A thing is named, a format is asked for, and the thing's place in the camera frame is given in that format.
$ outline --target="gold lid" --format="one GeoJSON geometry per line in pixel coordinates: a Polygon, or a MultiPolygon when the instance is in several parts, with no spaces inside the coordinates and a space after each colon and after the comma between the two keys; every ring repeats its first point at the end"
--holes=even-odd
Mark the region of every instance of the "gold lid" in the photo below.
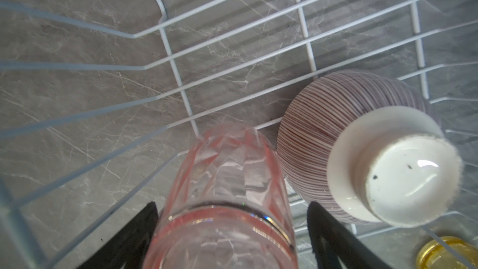
{"type": "MultiPolygon", "coordinates": [[[[448,245],[453,245],[456,243],[467,245],[462,239],[457,237],[443,236],[440,238],[448,245]]],[[[430,259],[438,250],[440,250],[440,248],[442,248],[442,246],[436,240],[432,240],[425,244],[425,246],[420,249],[417,255],[415,262],[417,269],[427,269],[426,263],[428,259],[430,259]]]]}

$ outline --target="drying rack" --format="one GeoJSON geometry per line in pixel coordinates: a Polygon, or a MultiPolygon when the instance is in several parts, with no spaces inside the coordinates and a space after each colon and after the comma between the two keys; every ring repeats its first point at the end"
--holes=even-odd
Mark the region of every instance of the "drying rack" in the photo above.
{"type": "MultiPolygon", "coordinates": [[[[473,21],[463,22],[463,23],[453,25],[453,26],[442,27],[442,28],[439,28],[439,29],[434,29],[434,30],[431,30],[431,31],[423,32],[421,30],[421,27],[420,27],[420,17],[419,17],[419,12],[418,12],[418,8],[417,8],[417,2],[420,1],[420,0],[406,0],[406,1],[403,1],[403,2],[398,3],[396,5],[393,5],[393,6],[390,6],[388,8],[385,8],[383,10],[380,10],[379,12],[373,13],[372,15],[365,16],[365,17],[360,18],[358,20],[347,23],[343,26],[334,28],[332,30],[329,30],[329,31],[326,31],[326,32],[323,32],[323,33],[319,33],[315,36],[310,36],[308,31],[307,31],[307,25],[306,25],[306,22],[305,22],[305,16],[304,16],[304,12],[303,12],[302,8],[306,5],[308,5],[308,4],[317,2],[319,0],[304,0],[304,1],[295,0],[296,4],[291,5],[288,8],[277,11],[277,12],[275,12],[271,15],[268,15],[266,17],[263,17],[263,18],[261,18],[257,21],[253,21],[251,23],[248,23],[247,25],[236,28],[232,31],[229,31],[227,33],[224,33],[222,35],[219,35],[219,36],[214,37],[212,39],[209,39],[207,41],[204,41],[200,44],[191,46],[187,49],[181,50],[181,51],[176,52],[176,53],[172,52],[171,47],[169,45],[167,35],[166,35],[165,27],[168,27],[171,24],[179,22],[179,21],[181,21],[183,19],[186,19],[188,17],[194,16],[194,15],[200,13],[200,12],[203,12],[203,11],[205,11],[205,10],[207,10],[207,9],[213,7],[213,6],[216,6],[219,3],[223,3],[225,1],[227,1],[227,0],[213,0],[211,2],[208,2],[208,3],[204,4],[204,5],[201,5],[197,8],[195,8],[195,9],[192,9],[192,10],[186,12],[186,13],[178,15],[174,18],[167,19],[166,10],[164,8],[164,5],[163,5],[162,1],[161,0],[156,0],[157,4],[159,6],[159,9],[162,13],[162,17],[159,20],[159,23],[157,25],[153,26],[153,27],[150,27],[150,28],[146,29],[146,30],[143,30],[143,31],[140,31],[140,32],[137,32],[137,33],[133,33],[133,34],[125,33],[125,32],[122,32],[122,31],[110,29],[110,28],[107,28],[107,27],[99,26],[99,25],[94,25],[94,24],[82,22],[82,21],[79,21],[79,20],[75,20],[75,19],[71,19],[71,18],[68,18],[68,17],[61,16],[61,15],[51,14],[51,13],[41,11],[41,10],[37,10],[37,9],[32,9],[32,8],[27,7],[27,6],[16,4],[16,3],[0,1],[0,8],[1,9],[7,9],[7,10],[12,10],[12,11],[15,11],[15,12],[19,12],[19,13],[25,13],[25,14],[28,14],[28,15],[33,16],[33,17],[40,17],[40,18],[44,18],[44,19],[49,19],[49,20],[52,20],[52,21],[66,23],[66,24],[73,25],[73,26],[76,26],[76,27],[90,29],[90,30],[101,32],[101,33],[115,35],[115,36],[128,38],[128,39],[140,38],[140,37],[145,36],[147,34],[159,31],[159,33],[161,34],[162,40],[163,40],[163,44],[164,44],[166,53],[167,53],[167,57],[161,58],[161,59],[159,59],[159,60],[157,60],[153,63],[143,65],[143,66],[74,64],[74,63],[40,63],[40,62],[38,62],[38,63],[37,62],[24,63],[24,62],[18,62],[18,61],[1,61],[0,62],[0,70],[2,70],[2,71],[7,71],[7,70],[45,70],[45,69],[49,69],[49,70],[76,70],[76,71],[82,71],[82,70],[105,70],[105,71],[109,71],[109,70],[117,70],[117,71],[134,70],[134,71],[141,71],[141,70],[151,69],[151,68],[153,68],[155,66],[158,66],[160,64],[169,62],[170,65],[171,65],[171,68],[173,70],[174,76],[176,78],[176,82],[177,82],[177,88],[175,88],[173,90],[170,90],[168,92],[165,92],[165,93],[161,93],[157,96],[144,98],[144,99],[140,99],[140,100],[135,100],[135,101],[130,101],[130,102],[125,102],[125,103],[117,104],[117,105],[106,106],[106,107],[102,107],[102,108],[98,108],[98,109],[94,109],[94,110],[90,110],[90,111],[86,111],[86,112],[80,112],[80,113],[70,115],[70,116],[67,116],[67,117],[60,117],[60,118],[46,120],[46,121],[38,122],[38,123],[34,123],[34,124],[28,124],[28,125],[25,125],[25,126],[22,126],[22,127],[19,127],[19,128],[11,128],[11,129],[0,130],[0,139],[15,137],[17,135],[31,133],[31,132],[38,131],[38,130],[41,130],[41,129],[46,129],[46,128],[49,128],[49,127],[52,127],[52,126],[62,125],[62,124],[66,124],[66,123],[69,123],[69,122],[72,122],[72,121],[78,121],[78,120],[87,119],[87,118],[90,118],[90,117],[99,116],[99,115],[106,114],[106,113],[111,112],[111,111],[120,110],[120,109],[128,108],[128,107],[131,107],[131,106],[135,106],[135,105],[145,104],[145,103],[148,103],[148,102],[160,100],[162,98],[168,97],[168,96],[170,96],[172,94],[175,94],[175,93],[181,93],[182,100],[183,100],[183,103],[185,105],[185,108],[186,108],[187,114],[188,114],[188,117],[183,118],[179,121],[170,123],[170,124],[168,124],[164,127],[161,127],[161,128],[159,128],[159,129],[157,129],[157,130],[155,130],[155,131],[153,131],[149,134],[146,134],[143,137],[139,138],[138,140],[132,141],[130,144],[128,144],[126,146],[123,146],[123,147],[107,154],[103,158],[99,158],[99,159],[93,161],[90,164],[87,164],[86,166],[84,166],[80,169],[74,170],[73,172],[69,173],[68,175],[66,175],[64,177],[61,177],[61,178],[57,179],[56,181],[51,182],[51,183],[49,183],[45,186],[42,186],[42,187],[34,190],[32,193],[30,193],[28,195],[25,195],[25,196],[23,196],[19,199],[12,199],[11,194],[9,193],[6,185],[3,183],[2,180],[0,180],[0,206],[1,206],[1,214],[0,215],[1,215],[2,224],[4,225],[5,230],[9,233],[9,236],[11,237],[12,241],[14,242],[16,248],[20,252],[23,260],[28,265],[28,267],[47,269],[47,268],[52,268],[53,266],[55,266],[58,263],[58,261],[62,260],[73,248],[75,248],[81,241],[83,241],[89,234],[91,234],[98,226],[100,226],[103,222],[105,222],[105,220],[107,218],[109,218],[114,212],[116,212],[121,206],[123,206],[123,204],[126,201],[128,201],[135,193],[137,193],[142,187],[144,187],[156,174],[158,174],[162,169],[164,169],[168,164],[170,164],[177,157],[187,153],[187,151],[177,152],[176,154],[171,156],[170,159],[168,159],[162,165],[157,167],[157,169],[155,171],[153,171],[148,177],[146,177],[141,183],[139,183],[134,189],[132,189],[122,199],[117,201],[116,204],[113,205],[107,212],[105,212],[102,216],[100,216],[97,220],[95,220],[90,226],[88,226],[85,230],[83,230],[70,243],[68,243],[55,256],[53,256],[50,259],[48,259],[45,256],[45,254],[42,251],[39,243],[35,239],[32,231],[29,229],[25,219],[23,218],[23,216],[21,214],[21,211],[20,211],[21,206],[24,206],[24,205],[38,199],[39,197],[41,197],[41,196],[49,193],[50,191],[64,185],[65,183],[81,176],[82,174],[84,174],[86,172],[89,172],[90,170],[96,168],[97,166],[99,166],[101,164],[104,164],[105,162],[111,160],[112,158],[115,158],[119,154],[124,153],[124,152],[128,151],[129,149],[132,149],[135,146],[138,146],[139,144],[141,144],[145,141],[148,141],[149,139],[151,139],[152,137],[154,137],[154,136],[156,136],[160,133],[163,133],[164,131],[166,131],[169,128],[172,128],[172,127],[175,127],[177,125],[181,125],[181,124],[190,122],[190,124],[192,125],[192,128],[193,128],[193,130],[194,130],[194,132],[197,136],[198,135],[198,128],[197,128],[197,125],[195,123],[195,120],[199,117],[203,117],[203,116],[209,115],[213,112],[225,109],[227,107],[240,104],[242,102],[245,102],[245,101],[251,100],[253,98],[262,96],[266,93],[273,92],[275,90],[278,90],[280,88],[289,86],[291,84],[294,84],[294,83],[297,83],[297,82],[300,82],[300,81],[303,81],[303,80],[306,80],[306,79],[309,79],[309,78],[314,78],[315,76],[323,74],[327,71],[337,69],[337,68],[342,67],[344,65],[348,65],[350,63],[360,61],[362,59],[377,55],[379,53],[391,50],[393,48],[396,48],[396,47],[399,47],[399,46],[402,46],[402,45],[408,44],[408,43],[414,43],[415,44],[416,58],[417,58],[417,68],[418,69],[416,71],[410,73],[410,74],[403,75],[403,76],[397,77],[397,78],[399,80],[406,80],[406,79],[411,78],[411,77],[419,76],[420,77],[420,84],[421,84],[421,92],[426,99],[430,99],[429,85],[428,85],[428,82],[427,82],[427,72],[437,70],[437,69],[440,69],[440,68],[451,67],[451,66],[465,66],[465,65],[478,64],[478,60],[477,61],[472,61],[472,62],[466,62],[466,63],[442,63],[442,64],[435,64],[435,65],[428,65],[428,66],[425,64],[425,58],[424,58],[424,54],[423,54],[423,46],[422,46],[422,41],[421,41],[423,38],[426,38],[426,37],[431,36],[431,35],[439,34],[441,32],[453,30],[453,29],[456,29],[456,28],[478,24],[478,19],[475,19],[473,21]],[[361,24],[361,23],[364,23],[366,21],[372,20],[372,19],[377,18],[381,15],[385,15],[387,13],[390,13],[392,11],[395,11],[395,10],[400,9],[402,7],[405,7],[405,6],[410,7],[410,14],[411,14],[411,19],[412,19],[411,25],[412,25],[412,29],[413,29],[413,32],[414,32],[414,36],[412,36],[410,38],[407,38],[407,39],[403,39],[403,40],[401,40],[399,42],[396,42],[394,44],[379,48],[377,50],[374,50],[374,51],[371,51],[371,52],[368,52],[368,53],[365,53],[365,54],[362,54],[362,55],[359,55],[359,56],[356,56],[356,57],[353,57],[353,58],[349,58],[347,60],[344,60],[344,61],[341,61],[339,63],[333,64],[333,65],[328,66],[326,68],[322,68],[322,69],[317,69],[316,68],[315,60],[314,60],[314,52],[312,50],[311,42],[314,42],[316,40],[325,38],[325,37],[330,36],[334,33],[344,31],[347,28],[354,27],[358,24],[361,24]],[[248,30],[248,29],[250,29],[252,27],[255,27],[257,25],[263,24],[263,23],[265,23],[269,20],[275,19],[279,16],[285,15],[285,14],[287,14],[289,12],[292,12],[292,11],[297,11],[298,12],[300,27],[302,29],[303,40],[298,41],[298,42],[296,42],[292,45],[286,46],[284,48],[281,48],[277,51],[273,51],[271,53],[268,53],[264,56],[255,58],[255,59],[253,59],[249,62],[242,63],[242,64],[234,66],[230,69],[220,71],[220,72],[215,73],[213,75],[210,75],[210,76],[204,77],[202,79],[196,80],[194,82],[183,85],[182,80],[181,80],[180,75],[179,75],[179,71],[176,67],[176,63],[175,63],[176,58],[184,56],[184,55],[186,55],[190,52],[196,51],[200,48],[204,48],[204,47],[206,47],[208,45],[211,45],[213,43],[219,42],[220,40],[223,40],[223,39],[226,39],[228,37],[234,36],[234,35],[236,35],[240,32],[248,30]],[[262,91],[254,93],[254,94],[245,96],[243,98],[236,99],[236,100],[234,100],[232,102],[229,102],[227,104],[217,106],[215,108],[200,112],[198,114],[193,114],[193,112],[191,110],[191,107],[189,105],[189,102],[188,102],[187,95],[185,93],[186,89],[195,87],[195,86],[200,85],[204,82],[211,81],[213,79],[216,79],[216,78],[218,78],[220,76],[223,76],[223,75],[227,75],[227,74],[232,73],[234,71],[246,68],[250,65],[254,65],[256,63],[259,63],[261,61],[264,61],[266,59],[269,59],[271,57],[280,55],[280,54],[282,54],[286,51],[290,51],[292,49],[295,49],[295,48],[301,47],[301,46],[304,46],[305,50],[307,52],[308,61],[309,61],[309,64],[310,64],[310,70],[311,70],[310,73],[302,75],[302,76],[294,78],[294,79],[291,79],[289,81],[280,83],[276,86],[264,89],[262,91]]],[[[447,100],[478,102],[478,98],[444,96],[444,97],[432,99],[432,100],[430,100],[430,103],[431,104],[436,104],[436,103],[439,103],[439,102],[442,102],[442,101],[447,101],[447,100]]],[[[256,129],[262,129],[262,128],[271,126],[273,124],[279,123],[281,121],[281,119],[282,119],[281,117],[276,118],[274,120],[271,120],[271,121],[268,121],[266,123],[260,124],[260,125],[256,126],[255,128],[256,129]]],[[[478,136],[478,132],[468,131],[468,130],[463,130],[463,129],[446,129],[445,132],[446,133],[458,133],[458,134],[465,134],[465,135],[471,135],[471,136],[478,136]]],[[[478,164],[473,164],[473,163],[468,162],[468,161],[465,161],[465,163],[468,164],[468,165],[478,167],[478,164]]],[[[303,202],[304,201],[302,199],[294,200],[294,201],[291,202],[291,206],[301,204],[303,202]]],[[[457,211],[447,212],[443,216],[448,216],[448,215],[452,215],[452,214],[457,214],[457,215],[466,217],[464,214],[462,214],[460,212],[457,212],[457,211]]],[[[448,249],[452,254],[454,254],[459,260],[461,260],[462,263],[466,264],[469,268],[474,268],[474,266],[469,264],[469,262],[467,260],[465,260],[462,256],[457,254],[457,252],[455,252],[445,242],[443,242],[427,226],[423,226],[422,228],[430,236],[432,236],[435,240],[437,240],[440,244],[442,244],[446,249],[448,249]]],[[[380,234],[380,233],[385,233],[387,231],[391,231],[391,230],[394,230],[394,229],[397,229],[397,228],[396,227],[386,227],[386,228],[374,230],[374,231],[371,231],[371,232],[367,232],[367,233],[364,233],[364,234],[357,234],[357,229],[354,225],[350,225],[350,229],[354,234],[356,234],[356,236],[358,238],[365,238],[365,237],[377,235],[377,234],[380,234]]],[[[304,231],[304,230],[307,230],[306,226],[300,226],[300,227],[295,228],[296,233],[304,231]]],[[[299,250],[299,254],[305,254],[305,253],[310,253],[310,252],[311,252],[310,248],[299,250]]]]}

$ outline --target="ceramic cup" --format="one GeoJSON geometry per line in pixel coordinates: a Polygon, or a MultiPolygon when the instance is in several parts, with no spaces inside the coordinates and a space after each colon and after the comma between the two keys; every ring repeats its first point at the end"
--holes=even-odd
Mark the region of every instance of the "ceramic cup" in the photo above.
{"type": "Polygon", "coordinates": [[[425,99],[395,79],[352,70],[296,96],[277,152],[302,198],[353,224],[433,221],[453,201],[463,168],[425,99]]]}

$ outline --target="glass tumbler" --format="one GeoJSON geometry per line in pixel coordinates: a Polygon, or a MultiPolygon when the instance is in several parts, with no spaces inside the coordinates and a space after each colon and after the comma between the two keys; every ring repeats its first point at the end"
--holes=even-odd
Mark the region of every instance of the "glass tumbler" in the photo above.
{"type": "Polygon", "coordinates": [[[144,269],[296,269],[284,178],[264,135],[221,124],[176,175],[144,269]]]}

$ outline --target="gray marble countertop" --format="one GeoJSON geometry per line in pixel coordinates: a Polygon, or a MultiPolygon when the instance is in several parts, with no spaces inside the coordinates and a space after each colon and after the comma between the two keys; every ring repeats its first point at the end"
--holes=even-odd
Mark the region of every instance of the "gray marble countertop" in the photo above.
{"type": "MultiPolygon", "coordinates": [[[[158,23],[154,0],[8,0],[71,18],[134,33],[158,23]]],[[[169,18],[210,0],[163,0],[169,18]]],[[[304,8],[311,36],[377,12],[404,0],[321,0],[304,8]]],[[[166,32],[172,51],[221,35],[292,4],[294,0],[230,0],[180,21],[166,32]]],[[[422,31],[478,18],[478,0],[425,0],[418,3],[422,31]]],[[[408,7],[312,43],[318,69],[378,49],[413,35],[408,7]]],[[[25,62],[145,65],[166,56],[158,32],[123,39],[44,19],[0,14],[0,60],[25,62]]],[[[476,60],[478,25],[423,40],[428,65],[476,60]]],[[[302,40],[296,12],[176,59],[184,83],[250,61],[302,40]]],[[[415,45],[409,43],[348,65],[390,77],[417,70],[415,45]]],[[[304,46],[186,90],[193,113],[272,87],[310,71],[304,46]]],[[[477,66],[447,67],[428,75],[431,98],[478,98],[477,66]]],[[[287,105],[311,80],[302,81],[200,117],[199,131],[224,121],[255,126],[281,117],[287,105]]],[[[406,82],[419,90],[418,78],[406,82]]],[[[0,128],[12,128],[107,105],[151,97],[177,87],[169,63],[144,71],[18,71],[0,73],[0,128]]],[[[443,101],[434,105],[445,128],[478,131],[478,103],[443,101]]],[[[78,169],[161,126],[187,117],[181,96],[113,111],[106,115],[21,135],[0,143],[1,178],[15,198],[78,169]]],[[[262,129],[275,145],[278,124],[262,129]]],[[[464,159],[478,163],[478,137],[449,134],[464,159]]],[[[54,255],[80,231],[116,203],[159,164],[188,149],[195,135],[185,123],[168,129],[91,172],[22,208],[45,253],[54,255]]],[[[57,268],[73,268],[94,253],[147,202],[164,204],[182,158],[175,160],[100,228],[64,258],[57,268]]],[[[478,169],[467,166],[463,191],[453,209],[478,219],[478,169]]],[[[305,205],[293,208],[297,226],[305,205]]],[[[478,224],[459,215],[431,226],[439,235],[453,234],[478,244],[478,224]]],[[[359,233],[371,229],[359,227],[359,233]]],[[[6,240],[5,231],[0,233],[6,240]]],[[[395,269],[413,268],[415,254],[429,238],[424,232],[395,230],[363,242],[395,269]]],[[[308,247],[306,233],[298,248],[308,247]]],[[[22,268],[12,247],[0,248],[3,268],[22,268]]],[[[314,268],[311,254],[300,267],[314,268]]]]}

